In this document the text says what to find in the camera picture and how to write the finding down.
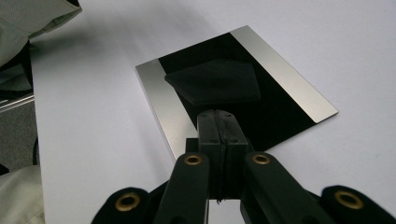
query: white table surface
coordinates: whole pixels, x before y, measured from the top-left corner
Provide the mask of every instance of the white table surface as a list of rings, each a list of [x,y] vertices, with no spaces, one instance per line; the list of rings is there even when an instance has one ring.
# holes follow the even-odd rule
[[[269,153],[306,189],[349,186],[396,216],[395,1],[80,3],[32,40],[47,223],[90,223],[116,190],[168,179],[174,158],[135,66],[244,25],[339,110]],[[221,222],[243,223],[237,203],[213,203]]]

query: metal rim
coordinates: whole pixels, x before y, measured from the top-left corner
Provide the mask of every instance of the metal rim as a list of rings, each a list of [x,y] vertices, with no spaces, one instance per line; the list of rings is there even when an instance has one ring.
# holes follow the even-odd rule
[[[345,207],[348,207],[351,209],[362,209],[363,208],[363,202],[361,201],[361,199],[351,192],[347,192],[344,190],[338,190],[337,192],[335,192],[334,196],[335,196],[335,199],[337,200],[337,202],[339,202],[341,205],[343,205]],[[343,197],[348,197],[348,198],[352,199],[353,202],[346,201]]]
[[[133,199],[131,203],[125,203],[123,200]],[[136,208],[140,204],[140,197],[134,192],[125,193],[120,196],[116,201],[116,208],[120,212],[128,212]]]
[[[190,155],[184,159],[184,162],[186,162],[188,165],[198,165],[201,163],[202,158],[196,155]]]
[[[268,164],[270,162],[270,159],[264,155],[259,154],[253,156],[253,161],[258,164],[264,165],[264,164]]]

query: white fabric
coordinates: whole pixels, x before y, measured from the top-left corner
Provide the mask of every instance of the white fabric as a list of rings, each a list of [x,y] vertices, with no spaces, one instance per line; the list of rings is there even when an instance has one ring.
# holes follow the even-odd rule
[[[1,0],[0,66],[17,55],[28,39],[65,24],[80,11],[66,0]]]
[[[39,166],[0,175],[0,223],[44,224]]]

